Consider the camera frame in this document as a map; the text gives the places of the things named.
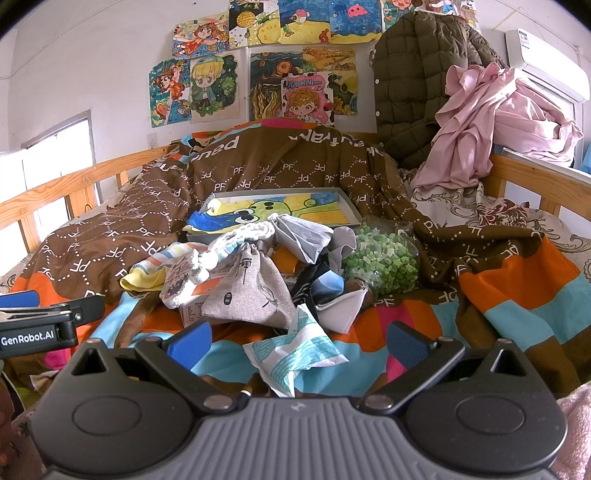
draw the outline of paper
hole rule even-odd
[[[353,47],[305,47],[304,72],[331,72],[335,115],[357,113],[357,71]]]
[[[189,61],[166,60],[150,72],[152,127],[191,120]]]
[[[230,48],[277,43],[280,35],[277,0],[230,3]]]
[[[330,40],[327,0],[279,0],[279,43],[307,44]]]
[[[320,125],[334,125],[329,72],[288,75],[281,84],[283,116]]]
[[[173,57],[194,59],[230,48],[228,12],[178,24],[173,35]]]
[[[379,0],[329,0],[330,42],[362,43],[382,34]]]
[[[238,118],[239,83],[236,54],[191,60],[191,122]]]
[[[426,0],[427,10],[443,15],[460,15],[462,0]]]
[[[415,4],[422,4],[417,0],[382,0],[382,29],[386,31],[394,25],[403,15],[416,9]]]
[[[265,52],[251,56],[250,120],[282,116],[281,81],[288,74],[301,74],[301,53]]]

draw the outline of fish drawing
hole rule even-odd
[[[349,18],[360,17],[361,15],[367,15],[367,13],[368,11],[359,4],[354,4],[347,10]]]

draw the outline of wall outlet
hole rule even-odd
[[[147,139],[149,148],[156,148],[158,146],[158,137],[156,137],[156,134],[149,134]]]

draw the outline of air conditioner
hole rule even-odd
[[[508,31],[506,42],[511,67],[522,69],[532,80],[574,103],[589,100],[587,74],[564,53],[522,28]]]

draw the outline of pink cloth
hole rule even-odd
[[[591,480],[591,383],[558,400],[558,406],[568,433],[551,469],[561,480]]]
[[[415,188],[477,186],[491,171],[493,142],[568,166],[583,138],[577,124],[517,69],[501,70],[496,63],[452,66],[446,93],[450,99],[435,115],[441,130],[414,178]]]

